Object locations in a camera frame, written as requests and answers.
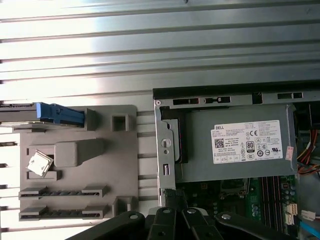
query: blue cable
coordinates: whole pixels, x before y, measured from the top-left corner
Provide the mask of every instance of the blue cable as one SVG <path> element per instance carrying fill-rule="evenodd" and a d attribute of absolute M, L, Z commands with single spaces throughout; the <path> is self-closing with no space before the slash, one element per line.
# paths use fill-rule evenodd
<path fill-rule="evenodd" d="M 315 230 L 313 227 L 309 226 L 305 222 L 301 221 L 300 227 L 303 228 L 304 230 L 306 230 L 308 233 L 311 233 L 312 235 L 314 235 L 315 237 L 320 239 L 320 232 L 318 232 L 317 230 Z"/>

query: red wire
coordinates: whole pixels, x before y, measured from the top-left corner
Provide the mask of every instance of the red wire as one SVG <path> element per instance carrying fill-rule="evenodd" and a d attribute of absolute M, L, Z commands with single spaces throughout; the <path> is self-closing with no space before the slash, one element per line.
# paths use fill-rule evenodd
<path fill-rule="evenodd" d="M 305 153 L 305 155 L 304 155 L 304 157 L 301 159 L 301 163 L 303 163 L 306 159 L 307 159 L 307 161 L 306 161 L 306 165 L 308 165 L 308 163 L 309 163 L 309 155 L 312 153 L 312 151 L 313 151 L 313 149 L 314 149 L 314 146 L 315 146 L 315 144 L 316 144 L 316 140 L 317 140 L 317 134 L 318 134 L 318 130 L 316 130 L 316 131 L 311 131 L 311 139 L 310 139 L 310 141 L 311 141 L 311 145 L 309 146 L 309 149 L 306 151 L 306 153 Z"/>

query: rectangular hole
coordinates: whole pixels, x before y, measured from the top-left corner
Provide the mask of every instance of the rectangular hole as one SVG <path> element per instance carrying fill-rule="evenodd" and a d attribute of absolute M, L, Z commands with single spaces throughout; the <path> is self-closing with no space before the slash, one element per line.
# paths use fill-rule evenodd
<path fill-rule="evenodd" d="M 126 130 L 126 116 L 113 116 L 113 131 L 125 131 Z"/>
<path fill-rule="evenodd" d="M 252 104 L 262 104 L 262 92 L 252 93 Z"/>
<path fill-rule="evenodd" d="M 188 104 L 198 104 L 199 98 L 181 98 L 173 99 L 173 105 L 188 105 Z"/>
<path fill-rule="evenodd" d="M 163 175 L 168 176 L 169 174 L 169 164 L 163 164 Z"/>
<path fill-rule="evenodd" d="M 214 103 L 214 99 L 212 97 L 208 97 L 204 99 L 204 103 L 205 104 L 213 104 Z"/>
<path fill-rule="evenodd" d="M 217 99 L 218 104 L 231 103 L 231 97 L 229 96 L 219 96 Z"/>
<path fill-rule="evenodd" d="M 293 94 L 291 92 L 289 93 L 278 93 L 278 99 L 292 99 Z"/>
<path fill-rule="evenodd" d="M 294 92 L 293 93 L 293 98 L 294 99 L 302 99 L 304 96 L 302 94 L 302 92 Z"/>

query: screw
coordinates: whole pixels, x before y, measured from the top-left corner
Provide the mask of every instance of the screw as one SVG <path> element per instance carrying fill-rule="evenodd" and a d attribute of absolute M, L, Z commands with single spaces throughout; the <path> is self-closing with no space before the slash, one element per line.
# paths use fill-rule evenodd
<path fill-rule="evenodd" d="M 190 208 L 186 211 L 188 214 L 195 214 L 197 211 L 193 208 Z"/>
<path fill-rule="evenodd" d="M 224 219 L 224 220 L 230 220 L 230 219 L 231 219 L 231 216 L 228 215 L 228 214 L 223 214 L 223 215 L 221 216 L 221 218 Z"/>

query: yellow wire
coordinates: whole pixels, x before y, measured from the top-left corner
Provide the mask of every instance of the yellow wire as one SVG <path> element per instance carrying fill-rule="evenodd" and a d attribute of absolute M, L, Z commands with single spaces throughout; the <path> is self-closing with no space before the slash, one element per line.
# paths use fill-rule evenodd
<path fill-rule="evenodd" d="M 305 154 L 305 152 L 308 150 L 308 148 L 306 147 L 305 150 L 303 150 L 302 153 L 300 153 L 300 155 L 297 157 L 297 159 L 301 158 L 303 154 Z"/>

